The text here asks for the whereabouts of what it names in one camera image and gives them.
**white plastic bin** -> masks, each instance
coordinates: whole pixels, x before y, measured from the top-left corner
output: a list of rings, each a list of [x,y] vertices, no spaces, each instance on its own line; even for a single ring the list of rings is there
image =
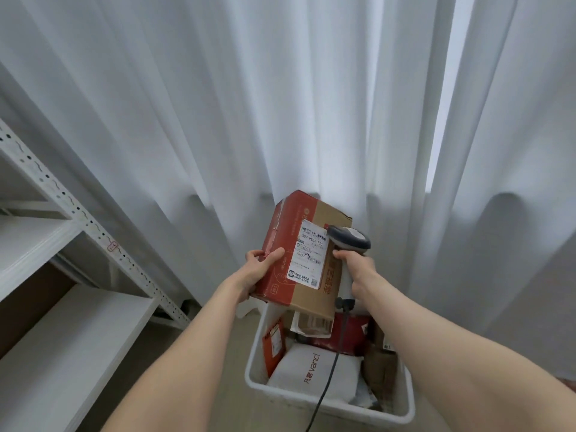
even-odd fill
[[[262,338],[266,330],[268,330],[286,310],[287,307],[273,303],[268,303],[264,307],[252,350],[250,351],[250,357],[248,358],[248,364],[246,365],[244,378],[248,386],[257,391],[264,392],[271,399],[282,400],[283,403],[291,406],[313,408],[318,403],[318,397],[293,391],[285,391],[266,385],[268,382],[268,373],[266,372],[266,366],[264,364]],[[411,422],[416,413],[412,377],[408,369],[401,362],[398,364],[392,410],[393,413],[371,411],[341,401],[326,399],[322,401],[322,405],[320,406],[320,411],[326,414],[347,418],[367,425],[391,427],[405,425]]]

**beige floor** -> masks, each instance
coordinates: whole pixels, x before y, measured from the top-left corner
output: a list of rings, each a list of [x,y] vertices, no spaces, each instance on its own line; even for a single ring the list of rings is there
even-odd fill
[[[218,389],[209,430],[224,431],[304,431],[311,413],[304,409],[280,406],[244,382],[244,368],[256,332],[259,315],[249,314],[234,325],[227,351],[224,374]],[[164,352],[180,332],[166,326],[148,324],[110,382],[100,394],[78,428],[79,432],[97,432],[124,394],[146,368]],[[423,398],[417,397],[416,418],[397,430],[402,432],[449,432],[443,419]],[[373,431],[364,425],[318,414],[314,431]]]

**person's right hand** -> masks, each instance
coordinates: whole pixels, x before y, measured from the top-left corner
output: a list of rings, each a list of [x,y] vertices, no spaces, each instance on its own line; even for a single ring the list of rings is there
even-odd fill
[[[368,282],[378,276],[374,259],[349,250],[334,250],[334,257],[346,262],[352,276],[352,295],[356,298],[362,294]]]

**cardboard box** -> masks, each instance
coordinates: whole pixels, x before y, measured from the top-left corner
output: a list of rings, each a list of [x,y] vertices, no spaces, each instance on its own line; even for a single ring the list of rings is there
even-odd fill
[[[332,255],[329,225],[352,225],[352,218],[300,190],[276,205],[262,249],[286,253],[256,283],[252,296],[295,311],[334,319],[342,262]]]

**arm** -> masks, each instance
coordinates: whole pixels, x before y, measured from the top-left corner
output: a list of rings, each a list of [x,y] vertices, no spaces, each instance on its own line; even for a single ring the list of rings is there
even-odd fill
[[[153,363],[112,413],[103,432],[205,431],[222,375],[236,305],[284,255],[246,254],[246,264],[214,292],[196,318]]]
[[[423,393],[454,431],[574,431],[576,395],[512,350],[451,323],[396,290],[355,252],[335,252]]]

